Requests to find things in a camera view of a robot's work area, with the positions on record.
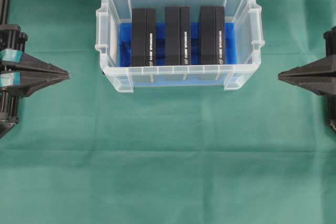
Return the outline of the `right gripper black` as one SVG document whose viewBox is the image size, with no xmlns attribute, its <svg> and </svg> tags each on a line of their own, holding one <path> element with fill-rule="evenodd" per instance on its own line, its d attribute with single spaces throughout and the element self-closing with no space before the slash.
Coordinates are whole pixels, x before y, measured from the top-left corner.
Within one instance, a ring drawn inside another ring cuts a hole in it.
<svg viewBox="0 0 336 224">
<path fill-rule="evenodd" d="M 335 77 L 308 77 L 335 75 L 335 56 L 332 56 L 336 53 L 335 34 L 335 26 L 323 34 L 326 46 L 325 58 L 281 72 L 278 79 L 316 95 L 335 96 Z"/>
</svg>

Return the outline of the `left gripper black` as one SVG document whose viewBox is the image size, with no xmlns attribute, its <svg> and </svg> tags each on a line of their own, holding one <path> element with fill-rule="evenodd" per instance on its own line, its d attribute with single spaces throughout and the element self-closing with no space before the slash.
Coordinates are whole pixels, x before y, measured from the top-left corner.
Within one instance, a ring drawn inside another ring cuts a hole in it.
<svg viewBox="0 0 336 224">
<path fill-rule="evenodd" d="M 57 66 L 24 53 L 28 36 L 18 25 L 1 25 L 1 126 L 18 123 L 19 97 L 69 79 Z M 11 73 L 12 70 L 47 73 Z"/>
</svg>

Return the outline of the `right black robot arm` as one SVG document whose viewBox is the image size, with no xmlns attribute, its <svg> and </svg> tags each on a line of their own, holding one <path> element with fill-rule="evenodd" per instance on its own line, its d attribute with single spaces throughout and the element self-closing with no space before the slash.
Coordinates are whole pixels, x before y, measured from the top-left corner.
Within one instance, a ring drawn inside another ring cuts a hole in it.
<svg viewBox="0 0 336 224">
<path fill-rule="evenodd" d="M 335 27 L 323 34 L 325 57 L 278 74 L 278 79 L 327 98 L 328 125 L 335 130 Z"/>
</svg>

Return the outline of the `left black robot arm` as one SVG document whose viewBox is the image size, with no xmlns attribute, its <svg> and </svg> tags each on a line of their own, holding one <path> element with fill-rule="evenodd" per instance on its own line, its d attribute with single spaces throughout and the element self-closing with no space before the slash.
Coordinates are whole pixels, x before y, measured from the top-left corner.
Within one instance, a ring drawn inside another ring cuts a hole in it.
<svg viewBox="0 0 336 224">
<path fill-rule="evenodd" d="M 25 53 L 28 35 L 7 23 L 9 0 L 1 0 L 1 129 L 18 123 L 20 98 L 69 79 L 69 72 Z"/>
</svg>

